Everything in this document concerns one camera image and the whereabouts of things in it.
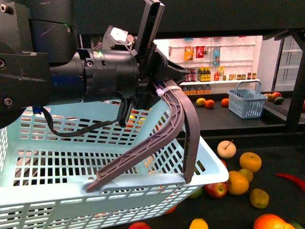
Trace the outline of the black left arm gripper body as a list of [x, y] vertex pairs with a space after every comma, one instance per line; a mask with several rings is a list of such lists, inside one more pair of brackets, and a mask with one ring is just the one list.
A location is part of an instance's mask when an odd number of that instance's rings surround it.
[[158, 84], [186, 80], [190, 71], [169, 61], [154, 42], [146, 57], [140, 57], [132, 44], [116, 41], [113, 31], [118, 29], [109, 26], [101, 48], [79, 50], [84, 61], [84, 102], [118, 99], [122, 93], [134, 109], [148, 110], [161, 99]]

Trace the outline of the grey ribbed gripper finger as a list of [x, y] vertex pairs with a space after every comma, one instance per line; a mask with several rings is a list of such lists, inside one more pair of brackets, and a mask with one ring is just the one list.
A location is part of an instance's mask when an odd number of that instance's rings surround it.
[[192, 101], [173, 81], [166, 82], [167, 86], [175, 87], [173, 93], [179, 99], [184, 111], [185, 143], [183, 156], [183, 175], [185, 182], [190, 183], [194, 174], [197, 152], [200, 142], [199, 119]]
[[96, 179], [87, 185], [87, 192], [93, 192], [101, 188], [177, 137], [184, 124], [184, 111], [178, 98], [181, 89], [174, 81], [166, 81], [164, 85], [156, 86], [156, 89], [161, 89], [164, 92], [161, 99], [170, 108], [167, 123], [155, 134], [100, 168], [96, 173]]

